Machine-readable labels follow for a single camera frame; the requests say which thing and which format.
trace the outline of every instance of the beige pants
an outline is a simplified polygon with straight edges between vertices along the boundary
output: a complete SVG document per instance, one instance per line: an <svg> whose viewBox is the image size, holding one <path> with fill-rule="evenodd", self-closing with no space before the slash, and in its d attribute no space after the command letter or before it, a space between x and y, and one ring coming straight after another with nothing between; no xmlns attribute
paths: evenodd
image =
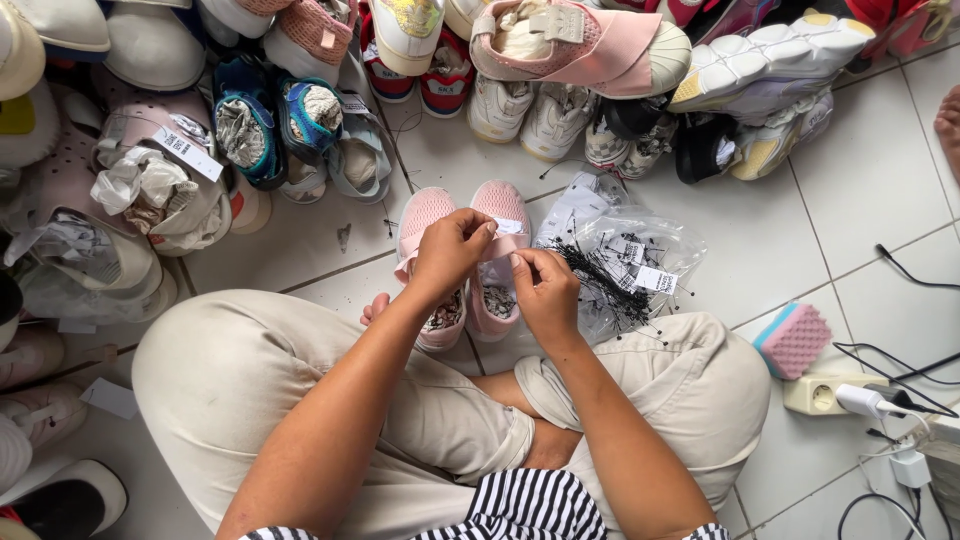
<svg viewBox="0 0 960 540"><path fill-rule="evenodd" d="M657 327L668 345L631 332L595 352L719 508L759 441L769 375L754 348L712 315L662 317ZM324 307L252 290L205 294L153 324L136 351L133 389L167 465L211 530L270 432L362 331ZM523 358L515 372L540 416L580 429L550 360ZM469 486L521 465L533 435L525 413L412 352L338 536L406 540L463 522ZM566 469L618 531L586 439Z"/></svg>

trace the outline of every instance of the hand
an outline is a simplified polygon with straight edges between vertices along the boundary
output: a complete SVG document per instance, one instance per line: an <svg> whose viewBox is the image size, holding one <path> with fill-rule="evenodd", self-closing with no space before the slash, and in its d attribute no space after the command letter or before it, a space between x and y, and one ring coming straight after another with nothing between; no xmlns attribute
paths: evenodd
<svg viewBox="0 0 960 540"><path fill-rule="evenodd" d="M516 303L544 350L584 341L577 331L580 280L553 250L526 248L510 255Z"/></svg>
<svg viewBox="0 0 960 540"><path fill-rule="evenodd" d="M473 275L495 232L493 218L474 209L458 209L437 220L423 231L407 288L438 306Z"/></svg>

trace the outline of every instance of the pink strap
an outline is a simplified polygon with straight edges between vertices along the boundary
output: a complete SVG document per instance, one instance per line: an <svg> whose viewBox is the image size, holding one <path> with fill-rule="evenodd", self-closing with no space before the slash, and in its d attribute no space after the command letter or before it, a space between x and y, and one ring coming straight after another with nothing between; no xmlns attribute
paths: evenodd
<svg viewBox="0 0 960 540"><path fill-rule="evenodd" d="M396 266L396 270L394 270L394 277L403 286L406 286L407 283L410 282L410 266L413 265L414 260L417 259L417 255L420 252L421 238L423 238L423 231L400 240L400 247L403 251L410 253L407 258ZM493 242L487 246L487 249L483 252L483 256L480 257L480 261L483 262L506 257L514 251L528 247L529 245L530 234L528 233L495 233L493 235Z"/></svg>
<svg viewBox="0 0 960 540"><path fill-rule="evenodd" d="M579 59L540 79L590 86L616 79L633 67L660 27L660 14L590 12L603 34L593 49Z"/></svg>

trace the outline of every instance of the electrical socket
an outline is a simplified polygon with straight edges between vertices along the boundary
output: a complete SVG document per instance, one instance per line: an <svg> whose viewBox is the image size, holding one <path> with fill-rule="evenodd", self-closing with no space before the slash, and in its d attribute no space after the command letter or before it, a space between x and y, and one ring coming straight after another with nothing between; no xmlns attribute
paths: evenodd
<svg viewBox="0 0 960 540"><path fill-rule="evenodd" d="M837 402L836 390L841 384L862 388L867 384L889 386L890 382L866 373L806 373L783 382L783 406L811 416L851 414Z"/></svg>

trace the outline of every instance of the person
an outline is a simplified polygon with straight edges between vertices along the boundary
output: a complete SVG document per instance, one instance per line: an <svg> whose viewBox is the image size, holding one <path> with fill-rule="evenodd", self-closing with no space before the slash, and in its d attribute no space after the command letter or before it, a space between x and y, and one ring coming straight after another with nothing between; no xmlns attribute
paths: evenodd
<svg viewBox="0 0 960 540"><path fill-rule="evenodd" d="M473 209L427 227L411 281L364 309L365 330L254 290L153 324L133 388L217 540L728 537L714 511L759 440L770 377L712 315L591 349L564 259L520 249L516 300L549 359L466 377L414 350L495 228Z"/></svg>
<svg viewBox="0 0 960 540"><path fill-rule="evenodd" d="M944 96L933 120L933 129L940 137L953 179L960 184L960 85L954 86Z"/></svg>

